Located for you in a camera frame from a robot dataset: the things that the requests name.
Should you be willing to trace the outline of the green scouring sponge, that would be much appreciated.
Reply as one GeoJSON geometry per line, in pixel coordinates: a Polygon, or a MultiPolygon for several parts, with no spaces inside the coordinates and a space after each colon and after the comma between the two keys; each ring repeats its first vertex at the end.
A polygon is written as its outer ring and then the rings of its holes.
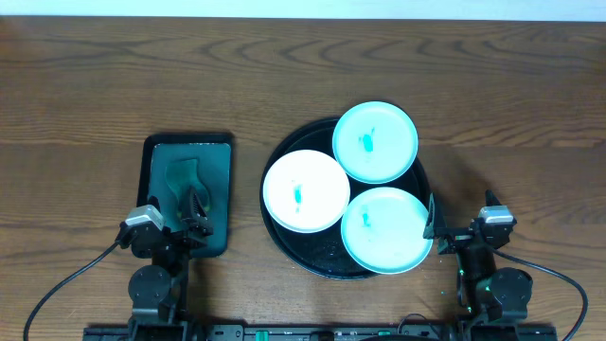
{"type": "Polygon", "coordinates": [[[185,159],[171,162],[166,167],[166,182],[177,200],[177,206],[185,201],[187,192],[194,187],[204,210],[210,210],[210,195],[198,174],[198,160],[185,159]]]}

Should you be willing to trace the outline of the white plate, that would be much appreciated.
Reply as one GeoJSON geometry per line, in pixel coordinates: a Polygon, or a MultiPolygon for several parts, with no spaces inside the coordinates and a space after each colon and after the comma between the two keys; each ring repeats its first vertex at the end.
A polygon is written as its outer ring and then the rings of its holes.
{"type": "Polygon", "coordinates": [[[278,224],[310,234],[342,218],[350,199],[350,184],[333,157],[299,150],[284,154],[271,165],[262,182],[261,197],[278,224]]]}

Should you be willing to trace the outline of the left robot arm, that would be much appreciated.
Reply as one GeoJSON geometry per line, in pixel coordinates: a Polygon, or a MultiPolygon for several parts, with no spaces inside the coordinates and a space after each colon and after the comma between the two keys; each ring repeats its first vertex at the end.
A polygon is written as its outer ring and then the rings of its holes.
{"type": "Polygon", "coordinates": [[[187,315],[188,264],[192,252],[206,247],[207,237],[213,234],[195,187],[182,194],[177,218],[184,227],[174,232],[152,198],[147,205],[134,208],[120,224],[119,246],[151,260],[129,282],[133,302],[129,340],[197,340],[205,336],[204,329],[187,315]]]}

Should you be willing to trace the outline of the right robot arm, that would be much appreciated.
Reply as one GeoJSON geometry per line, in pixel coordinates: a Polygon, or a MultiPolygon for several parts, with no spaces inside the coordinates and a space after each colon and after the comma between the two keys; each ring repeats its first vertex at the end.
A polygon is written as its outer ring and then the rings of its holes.
{"type": "Polygon", "coordinates": [[[459,297],[466,300],[470,314],[459,322],[459,329],[468,339],[490,327],[514,329],[527,318],[532,294],[533,280],[527,272],[496,266],[495,252],[509,243],[517,220],[492,191],[485,192],[485,199],[485,206],[467,227],[449,227],[432,194],[423,232],[425,239],[437,241],[440,255],[456,255],[459,297]]]}

